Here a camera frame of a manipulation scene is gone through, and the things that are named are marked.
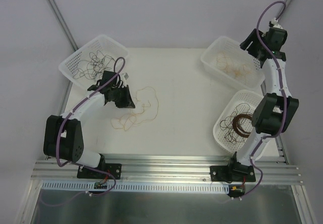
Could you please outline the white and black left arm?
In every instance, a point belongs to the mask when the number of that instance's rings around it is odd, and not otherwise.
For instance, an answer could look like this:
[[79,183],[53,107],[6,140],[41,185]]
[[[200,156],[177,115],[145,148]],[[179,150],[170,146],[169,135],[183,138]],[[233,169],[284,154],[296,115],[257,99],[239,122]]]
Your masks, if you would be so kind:
[[117,108],[135,108],[127,79],[126,73],[118,75],[116,72],[104,71],[102,78],[87,89],[93,96],[79,102],[71,111],[60,116],[49,116],[46,120],[43,153],[77,164],[79,179],[120,179],[120,164],[108,164],[103,154],[84,146],[82,124],[109,102],[114,102]]

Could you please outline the dark cable pulled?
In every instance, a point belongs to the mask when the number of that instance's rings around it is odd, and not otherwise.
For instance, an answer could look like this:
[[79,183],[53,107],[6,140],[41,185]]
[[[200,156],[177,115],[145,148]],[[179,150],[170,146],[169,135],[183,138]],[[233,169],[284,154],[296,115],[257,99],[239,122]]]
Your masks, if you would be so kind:
[[76,72],[73,75],[74,79],[87,79],[97,81],[103,76],[104,71],[112,71],[115,59],[104,54],[102,51],[91,51],[89,58],[80,60],[76,66]]

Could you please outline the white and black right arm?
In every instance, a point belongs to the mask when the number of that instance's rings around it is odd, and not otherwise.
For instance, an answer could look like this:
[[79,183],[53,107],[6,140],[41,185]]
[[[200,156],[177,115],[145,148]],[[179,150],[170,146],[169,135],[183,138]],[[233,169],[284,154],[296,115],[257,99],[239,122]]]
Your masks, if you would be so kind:
[[285,75],[286,55],[281,47],[286,39],[286,30],[271,27],[265,33],[254,29],[240,44],[242,50],[259,60],[265,76],[266,94],[253,113],[249,137],[227,165],[229,182],[248,178],[255,181],[255,161],[262,157],[273,138],[286,131],[298,109],[299,100],[292,97]]

